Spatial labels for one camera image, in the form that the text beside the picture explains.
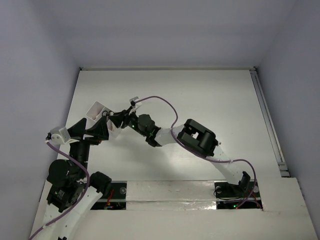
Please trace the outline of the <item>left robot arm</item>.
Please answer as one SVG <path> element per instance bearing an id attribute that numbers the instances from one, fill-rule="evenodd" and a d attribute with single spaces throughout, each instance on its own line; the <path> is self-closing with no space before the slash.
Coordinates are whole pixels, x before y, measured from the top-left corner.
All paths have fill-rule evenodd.
<path id="1" fill-rule="evenodd" d="M 109 139 L 108 115 L 103 115 L 87 129 L 86 118 L 70 128 L 56 127 L 47 134 L 45 143 L 64 156 L 48 169 L 51 184 L 46 198 L 42 226 L 31 240 L 72 240 L 82 221 L 100 199 L 112 194 L 112 180 L 102 172 L 90 174 L 88 160 L 91 146 Z"/>

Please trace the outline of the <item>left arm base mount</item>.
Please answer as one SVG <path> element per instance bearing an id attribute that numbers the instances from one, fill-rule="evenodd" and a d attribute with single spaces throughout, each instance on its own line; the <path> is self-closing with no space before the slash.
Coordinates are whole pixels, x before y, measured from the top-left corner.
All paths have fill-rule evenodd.
<path id="1" fill-rule="evenodd" d="M 127 201 L 127 182 L 115 181 L 111 183 L 111 190 L 108 196 L 100 198 L 91 210 L 125 210 Z"/>

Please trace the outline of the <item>black scissors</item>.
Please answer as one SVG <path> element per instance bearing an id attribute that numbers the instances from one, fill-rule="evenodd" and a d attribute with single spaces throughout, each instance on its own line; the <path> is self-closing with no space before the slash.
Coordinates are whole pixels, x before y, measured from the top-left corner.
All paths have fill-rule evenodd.
<path id="1" fill-rule="evenodd" d="M 113 111 L 111 111 L 111 110 L 103 110 L 102 111 L 102 113 L 101 113 L 101 116 L 102 117 L 106 117 L 106 118 L 108 118 L 110 115 L 112 115 L 114 112 Z"/>

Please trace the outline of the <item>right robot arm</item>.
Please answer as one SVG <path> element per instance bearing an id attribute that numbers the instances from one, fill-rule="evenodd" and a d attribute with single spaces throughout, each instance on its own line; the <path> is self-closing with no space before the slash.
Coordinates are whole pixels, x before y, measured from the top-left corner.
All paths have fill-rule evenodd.
<path id="1" fill-rule="evenodd" d="M 109 119 L 116 128 L 132 128 L 145 137 L 145 141 L 152 147 L 179 144 L 197 157 L 210 162 L 225 177 L 235 196 L 242 196 L 248 191 L 251 177 L 223 152 L 215 133 L 197 121 L 187 119 L 183 125 L 161 128 L 156 126 L 150 115 L 136 115 L 129 109 L 114 113 Z"/>

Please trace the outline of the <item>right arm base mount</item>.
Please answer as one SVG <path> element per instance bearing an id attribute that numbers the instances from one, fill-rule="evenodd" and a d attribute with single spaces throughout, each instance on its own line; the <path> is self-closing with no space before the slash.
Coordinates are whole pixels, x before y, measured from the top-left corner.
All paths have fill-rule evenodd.
<path id="1" fill-rule="evenodd" d="M 258 183 L 242 172 L 238 185 L 226 181 L 214 184 L 217 210 L 263 209 Z"/>

